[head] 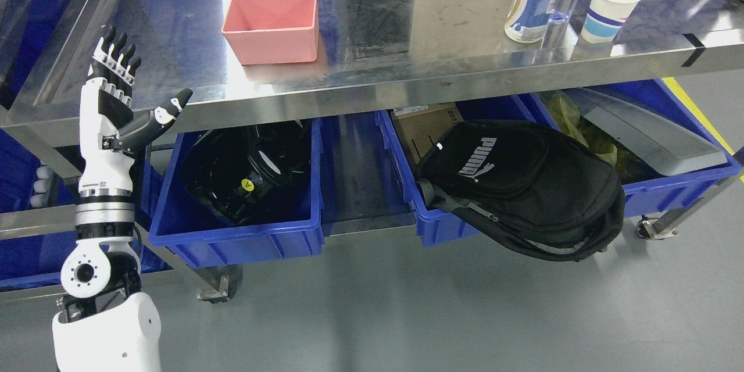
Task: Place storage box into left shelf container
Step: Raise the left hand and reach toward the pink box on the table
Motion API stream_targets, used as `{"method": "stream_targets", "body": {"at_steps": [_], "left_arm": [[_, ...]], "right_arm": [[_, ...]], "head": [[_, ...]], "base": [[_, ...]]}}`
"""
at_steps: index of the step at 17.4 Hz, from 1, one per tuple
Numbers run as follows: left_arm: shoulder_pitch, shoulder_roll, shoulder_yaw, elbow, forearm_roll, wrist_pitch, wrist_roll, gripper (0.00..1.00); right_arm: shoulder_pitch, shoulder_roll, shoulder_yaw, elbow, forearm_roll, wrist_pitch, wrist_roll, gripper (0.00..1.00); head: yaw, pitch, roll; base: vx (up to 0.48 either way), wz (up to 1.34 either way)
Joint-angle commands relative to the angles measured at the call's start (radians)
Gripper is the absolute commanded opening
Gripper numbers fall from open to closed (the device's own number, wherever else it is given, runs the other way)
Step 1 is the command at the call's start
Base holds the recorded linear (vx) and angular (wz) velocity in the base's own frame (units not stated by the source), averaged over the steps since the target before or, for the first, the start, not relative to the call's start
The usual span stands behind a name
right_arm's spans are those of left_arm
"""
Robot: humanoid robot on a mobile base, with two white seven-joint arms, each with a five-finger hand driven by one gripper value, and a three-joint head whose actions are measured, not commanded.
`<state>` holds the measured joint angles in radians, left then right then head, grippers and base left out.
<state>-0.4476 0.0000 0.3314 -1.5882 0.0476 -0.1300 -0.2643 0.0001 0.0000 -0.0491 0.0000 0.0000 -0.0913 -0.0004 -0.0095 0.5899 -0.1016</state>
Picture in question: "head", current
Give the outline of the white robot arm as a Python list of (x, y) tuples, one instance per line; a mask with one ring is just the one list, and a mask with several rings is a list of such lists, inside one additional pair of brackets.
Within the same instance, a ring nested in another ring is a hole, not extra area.
[(86, 184), (76, 245), (60, 271), (65, 295), (52, 320), (60, 371), (160, 371), (160, 316), (142, 290), (132, 190)]

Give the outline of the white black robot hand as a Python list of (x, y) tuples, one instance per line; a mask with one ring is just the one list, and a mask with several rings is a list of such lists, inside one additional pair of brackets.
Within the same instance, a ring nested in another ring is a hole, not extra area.
[(138, 117), (132, 110), (133, 84), (141, 58), (127, 33), (108, 27), (96, 42), (80, 93), (80, 153), (85, 168), (78, 184), (82, 197), (128, 195), (138, 152), (162, 136), (193, 96), (184, 88)]

